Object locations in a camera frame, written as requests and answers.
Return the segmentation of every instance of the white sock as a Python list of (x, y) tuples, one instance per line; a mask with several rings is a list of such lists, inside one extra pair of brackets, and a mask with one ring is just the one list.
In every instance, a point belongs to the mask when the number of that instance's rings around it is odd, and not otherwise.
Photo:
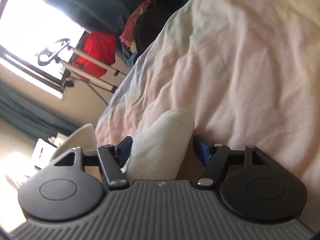
[(172, 109), (137, 135), (126, 171), (130, 183), (135, 179), (175, 179), (194, 127), (187, 111)]

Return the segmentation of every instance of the teal curtain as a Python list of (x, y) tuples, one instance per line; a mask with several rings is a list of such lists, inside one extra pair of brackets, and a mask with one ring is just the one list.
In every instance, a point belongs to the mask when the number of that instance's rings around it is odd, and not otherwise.
[(48, 141), (58, 132), (69, 136), (78, 129), (26, 100), (3, 82), (0, 82), (0, 118), (33, 140), (41, 138)]

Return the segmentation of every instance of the metal pole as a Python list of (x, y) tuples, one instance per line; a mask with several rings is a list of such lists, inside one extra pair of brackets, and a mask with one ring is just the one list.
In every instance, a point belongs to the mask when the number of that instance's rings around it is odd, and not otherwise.
[(104, 87), (107, 90), (110, 90), (110, 91), (114, 90), (114, 86), (113, 85), (111, 85), (111, 84), (109, 84), (109, 83), (107, 83), (107, 82), (105, 82), (105, 81), (103, 81), (103, 80), (101, 80), (99, 78), (96, 78), (95, 76), (90, 75), (89, 73), (83, 71), (82, 69), (79, 69), (79, 68), (69, 64), (68, 62), (66, 62), (64, 60), (60, 60), (60, 63), (65, 68), (67, 68), (68, 70), (70, 70), (70, 71), (72, 71), (74, 73), (79, 74), (80, 76), (83, 76), (83, 77), (89, 79), (91, 82), (93, 82), (93, 83), (95, 83), (95, 84), (97, 84), (97, 85), (99, 85), (101, 87)]
[(114, 72), (114, 75), (115, 75), (115, 76), (120, 76), (120, 77), (122, 77), (122, 78), (125, 78), (125, 77), (126, 77), (126, 75), (125, 75), (124, 73), (120, 72), (119, 70), (117, 70), (117, 69), (115, 69), (115, 68), (113, 68), (113, 67), (111, 67), (111, 66), (108, 66), (107, 64), (104, 64), (104, 63), (102, 63), (101, 61), (98, 61), (98, 60), (95, 59), (94, 57), (91, 57), (91, 56), (89, 56), (88, 54), (85, 54), (84, 52), (82, 52), (82, 51), (79, 50), (79, 49), (73, 48), (73, 47), (71, 47), (71, 46), (69, 46), (69, 47), (70, 47), (70, 49), (73, 50), (73, 52), (74, 52), (75, 54), (77, 54), (77, 55), (79, 55), (79, 56), (81, 56), (81, 57), (83, 57), (83, 58), (85, 58), (85, 59), (87, 59), (87, 60), (90, 60), (91, 62), (97, 64), (98, 66), (100, 66), (100, 67), (102, 67), (102, 68), (104, 68), (104, 69), (106, 69), (106, 70), (108, 70), (108, 71)]

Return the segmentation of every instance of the gray ribbed platform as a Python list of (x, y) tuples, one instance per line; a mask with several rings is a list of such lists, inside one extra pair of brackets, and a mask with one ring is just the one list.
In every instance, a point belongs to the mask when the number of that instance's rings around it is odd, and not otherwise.
[(287, 239), (312, 232), (297, 220), (278, 225), (249, 223), (228, 213), (212, 191), (189, 181), (137, 181), (113, 191), (89, 215), (69, 223), (28, 220), (11, 233), (19, 240)]

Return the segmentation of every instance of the pile of clothes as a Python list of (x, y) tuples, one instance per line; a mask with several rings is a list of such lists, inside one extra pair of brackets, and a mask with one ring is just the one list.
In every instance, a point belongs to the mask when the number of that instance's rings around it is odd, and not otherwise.
[(132, 67), (156, 39), (169, 17), (187, 2), (188, 0), (146, 0), (135, 9), (119, 37), (133, 53), (127, 61), (128, 67)]

